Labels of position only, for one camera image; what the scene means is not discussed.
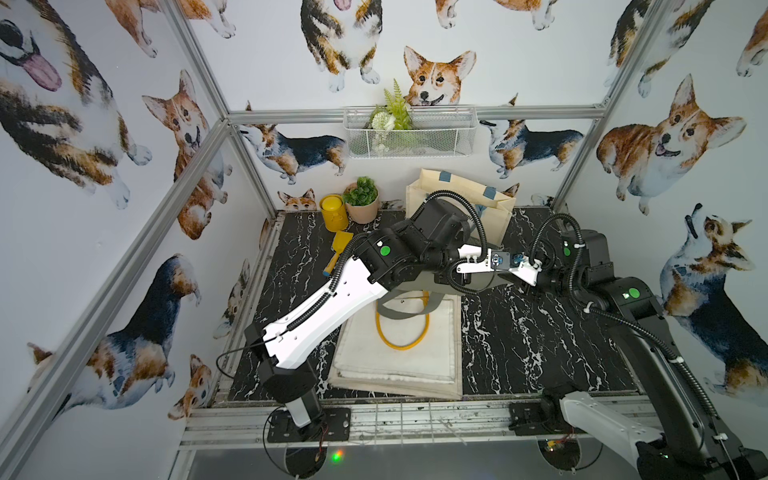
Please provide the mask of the white bag with yellow handles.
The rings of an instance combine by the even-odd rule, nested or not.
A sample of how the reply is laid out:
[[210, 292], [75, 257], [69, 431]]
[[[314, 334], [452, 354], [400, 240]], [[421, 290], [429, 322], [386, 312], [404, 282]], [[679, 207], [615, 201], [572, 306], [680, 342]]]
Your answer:
[[376, 302], [355, 313], [341, 329], [332, 367], [347, 379], [456, 382], [461, 298], [446, 295], [425, 314], [428, 300], [419, 292], [394, 298], [388, 305], [409, 315], [402, 320], [384, 316]]

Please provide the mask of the cream bag with blue handles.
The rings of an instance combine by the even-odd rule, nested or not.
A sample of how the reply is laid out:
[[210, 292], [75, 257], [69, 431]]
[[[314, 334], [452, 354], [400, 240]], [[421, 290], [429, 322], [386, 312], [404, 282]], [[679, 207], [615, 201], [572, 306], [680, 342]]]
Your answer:
[[419, 178], [406, 188], [406, 215], [411, 216], [429, 193], [438, 190], [453, 191], [471, 203], [480, 216], [488, 242], [502, 245], [516, 205], [515, 196], [448, 171], [422, 169]]

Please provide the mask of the cream canvas bag with print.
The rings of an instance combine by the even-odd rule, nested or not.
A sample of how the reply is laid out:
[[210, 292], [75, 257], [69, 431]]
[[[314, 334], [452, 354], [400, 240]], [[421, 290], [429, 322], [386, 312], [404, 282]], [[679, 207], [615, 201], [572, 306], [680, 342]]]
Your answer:
[[459, 400], [463, 394], [461, 355], [416, 351], [337, 352], [329, 383], [338, 388], [413, 397]]

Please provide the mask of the grey-green canvas bag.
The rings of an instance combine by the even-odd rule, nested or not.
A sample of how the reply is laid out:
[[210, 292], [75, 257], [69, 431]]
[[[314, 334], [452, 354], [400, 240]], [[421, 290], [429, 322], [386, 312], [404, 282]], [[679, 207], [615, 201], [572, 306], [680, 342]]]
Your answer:
[[[462, 262], [432, 272], [418, 265], [394, 267], [386, 273], [373, 274], [372, 278], [386, 288], [387, 293], [377, 301], [376, 312], [391, 320], [405, 320], [435, 311], [446, 295], [476, 294], [515, 277], [510, 268], [492, 268], [489, 264]], [[409, 292], [426, 292], [427, 304], [416, 313], [394, 310], [386, 304]]]

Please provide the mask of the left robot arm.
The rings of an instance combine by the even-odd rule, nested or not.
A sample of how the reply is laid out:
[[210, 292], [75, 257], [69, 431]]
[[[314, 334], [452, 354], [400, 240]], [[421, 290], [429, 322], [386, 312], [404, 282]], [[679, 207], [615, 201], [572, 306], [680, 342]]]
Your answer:
[[355, 236], [330, 279], [297, 308], [266, 325], [245, 329], [245, 350], [259, 362], [262, 387], [285, 408], [298, 432], [323, 427], [309, 354], [362, 308], [399, 295], [403, 283], [432, 273], [452, 295], [469, 294], [460, 282], [462, 264], [481, 265], [489, 244], [474, 204], [451, 190], [426, 196], [408, 218]]

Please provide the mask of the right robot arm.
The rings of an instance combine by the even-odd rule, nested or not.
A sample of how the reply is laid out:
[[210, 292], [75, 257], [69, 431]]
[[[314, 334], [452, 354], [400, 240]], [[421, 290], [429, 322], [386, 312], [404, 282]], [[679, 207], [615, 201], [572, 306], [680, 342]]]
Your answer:
[[570, 215], [547, 218], [526, 258], [536, 263], [548, 228], [561, 222], [558, 269], [538, 272], [538, 287], [564, 296], [608, 330], [629, 361], [661, 423], [645, 427], [584, 391], [560, 391], [558, 413], [633, 466], [643, 479], [764, 479], [767, 457], [745, 447], [674, 345], [661, 306], [635, 277], [617, 278], [604, 235], [580, 228]]

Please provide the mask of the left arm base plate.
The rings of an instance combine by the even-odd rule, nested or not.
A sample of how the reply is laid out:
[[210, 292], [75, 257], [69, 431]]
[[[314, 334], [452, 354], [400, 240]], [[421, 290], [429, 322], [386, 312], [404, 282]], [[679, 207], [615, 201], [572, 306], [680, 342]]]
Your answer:
[[351, 409], [326, 408], [318, 419], [298, 427], [287, 410], [278, 410], [268, 423], [268, 443], [306, 443], [347, 441], [350, 436]]

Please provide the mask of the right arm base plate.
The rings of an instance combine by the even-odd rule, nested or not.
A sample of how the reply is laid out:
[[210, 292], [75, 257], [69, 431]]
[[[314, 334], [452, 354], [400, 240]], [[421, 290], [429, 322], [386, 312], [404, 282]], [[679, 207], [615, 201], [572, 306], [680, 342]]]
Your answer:
[[510, 403], [508, 429], [516, 435], [567, 435], [571, 426], [564, 420], [559, 404], [551, 397], [535, 402]]

